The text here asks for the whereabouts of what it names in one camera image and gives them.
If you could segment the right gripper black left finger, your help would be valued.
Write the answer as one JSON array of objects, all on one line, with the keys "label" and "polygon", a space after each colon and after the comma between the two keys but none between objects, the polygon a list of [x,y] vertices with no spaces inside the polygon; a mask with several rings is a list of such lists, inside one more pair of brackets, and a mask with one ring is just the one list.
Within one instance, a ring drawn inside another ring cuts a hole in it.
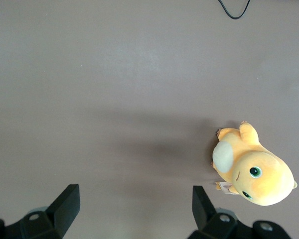
[{"label": "right gripper black left finger", "polygon": [[0,219],[0,239],[62,239],[79,211],[79,185],[70,184],[50,206],[33,209],[8,226]]}]

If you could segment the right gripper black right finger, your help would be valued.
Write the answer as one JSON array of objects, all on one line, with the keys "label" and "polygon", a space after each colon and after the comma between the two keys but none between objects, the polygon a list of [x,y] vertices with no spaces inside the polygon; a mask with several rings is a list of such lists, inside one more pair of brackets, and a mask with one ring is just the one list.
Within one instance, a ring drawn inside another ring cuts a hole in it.
[{"label": "right gripper black right finger", "polygon": [[193,186],[192,213],[197,230],[190,239],[289,239],[278,224],[255,221],[251,227],[243,224],[234,212],[216,209],[202,186]]}]

